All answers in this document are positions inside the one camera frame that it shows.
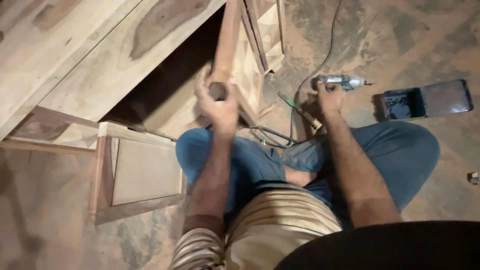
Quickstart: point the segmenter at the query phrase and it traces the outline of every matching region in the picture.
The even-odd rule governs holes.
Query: cordless drill
[[[318,81],[321,81],[324,84],[340,84],[345,91],[350,91],[361,86],[371,86],[376,84],[376,82],[367,82],[365,79],[358,76],[324,74],[318,75],[312,79],[313,89],[316,89]]]

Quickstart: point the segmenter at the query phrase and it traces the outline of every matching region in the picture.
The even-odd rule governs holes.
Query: dusty floor
[[[290,96],[325,57],[337,0],[286,0],[288,55],[265,79],[264,125],[289,131]],[[465,78],[480,106],[480,3],[476,0],[344,0],[324,72],[378,82],[348,93],[352,127],[375,123],[372,95]],[[440,161],[403,211],[408,220],[480,221],[480,110],[416,120],[441,145]],[[306,136],[297,126],[298,136]],[[0,269],[166,269],[184,205],[84,227],[92,156],[0,149]],[[18,167],[16,164],[29,164]],[[62,167],[64,170],[51,170]]]

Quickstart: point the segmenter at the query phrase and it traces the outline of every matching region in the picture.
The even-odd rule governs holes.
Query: knee
[[[389,122],[395,133],[409,142],[419,155],[431,157],[435,164],[440,157],[440,146],[435,136],[425,127],[402,121]]]
[[[204,128],[194,128],[183,133],[177,140],[175,146],[175,152],[177,158],[180,160],[182,157],[188,155],[196,148],[204,148],[209,145],[211,131]]]

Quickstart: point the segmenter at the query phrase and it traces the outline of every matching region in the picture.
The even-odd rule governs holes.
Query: striped shirt
[[[302,244],[339,231],[340,222],[314,196],[295,189],[266,191],[233,221],[226,243],[207,229],[186,233],[169,269],[273,269]]]

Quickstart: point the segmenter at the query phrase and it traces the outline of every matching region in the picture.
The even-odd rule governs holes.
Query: man's arm
[[[201,71],[196,95],[200,107],[212,120],[214,137],[204,170],[193,187],[183,231],[205,228],[220,238],[224,236],[223,213],[228,197],[230,153],[237,130],[238,104],[231,85],[226,85],[225,101],[214,101],[209,95],[207,76],[211,67]]]
[[[385,181],[358,145],[340,109],[345,91],[340,85],[328,93],[318,85],[318,101],[324,115],[336,175],[355,227],[401,221]]]

